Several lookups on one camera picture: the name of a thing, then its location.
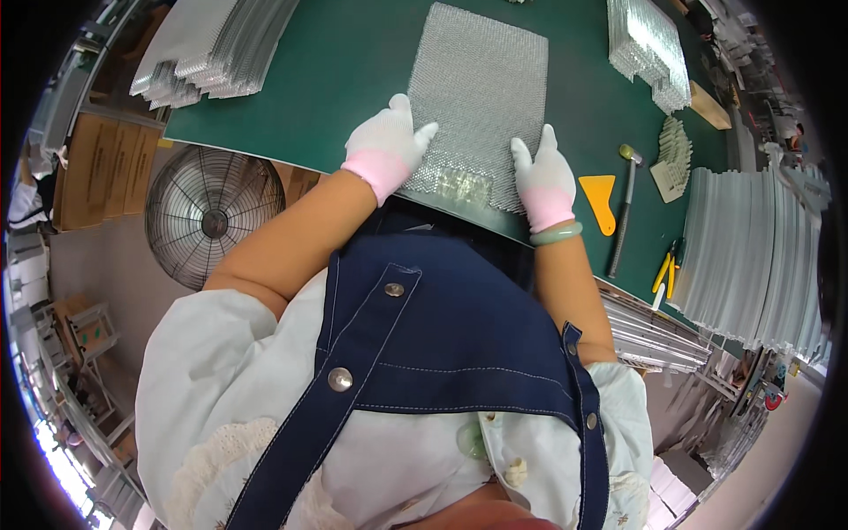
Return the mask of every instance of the pink glove cuff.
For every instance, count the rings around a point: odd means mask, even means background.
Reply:
[[[574,219],[574,198],[561,188],[534,187],[520,193],[530,233],[538,234],[557,223]]]
[[[350,154],[342,169],[355,173],[371,185],[378,207],[412,174],[398,155],[375,149]]]

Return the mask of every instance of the yellow pliers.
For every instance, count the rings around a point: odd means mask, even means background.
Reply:
[[[680,265],[675,264],[674,260],[677,258],[678,248],[682,245],[683,244],[680,242],[680,239],[675,239],[672,246],[668,249],[668,252],[666,252],[666,258],[662,261],[660,273],[656,275],[656,279],[654,280],[654,287],[650,289],[652,293],[656,293],[657,289],[660,288],[662,278],[665,277],[666,271],[668,271],[668,289],[666,289],[666,298],[672,297],[672,292],[674,291],[674,271],[680,267]]]

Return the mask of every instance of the rubber mallet head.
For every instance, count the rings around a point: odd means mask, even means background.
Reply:
[[[642,165],[644,165],[642,155],[626,143],[623,143],[622,146],[618,148],[618,154],[620,154],[625,160],[632,160],[638,167],[642,167]]]

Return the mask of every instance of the wire cutters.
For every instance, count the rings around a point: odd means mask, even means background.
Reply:
[[[678,250],[682,250],[684,244],[685,240],[682,237],[675,239],[672,242],[672,246],[668,249],[668,252],[666,252],[666,258],[662,261],[660,273],[656,275],[654,286],[650,289],[652,293],[656,293],[657,289],[660,288],[660,283],[662,283],[662,279],[665,277],[666,271],[668,271],[668,289],[666,289],[666,298],[672,297],[672,292],[674,291],[674,271],[680,268],[680,264],[675,263],[675,260],[678,256]]]

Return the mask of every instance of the hammer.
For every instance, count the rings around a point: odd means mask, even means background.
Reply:
[[[622,206],[621,215],[618,216],[618,233],[616,234],[616,250],[612,254],[610,268],[606,275],[610,278],[615,278],[618,273],[618,260],[622,257],[622,246],[624,245],[624,233],[628,229],[628,217],[630,216],[630,203],[633,201],[633,183],[636,180],[636,168],[644,165],[642,155],[636,152],[636,149],[631,148],[626,143],[623,143],[618,148],[620,154],[625,160],[630,160],[630,172],[628,174],[628,193],[624,197],[624,205]]]

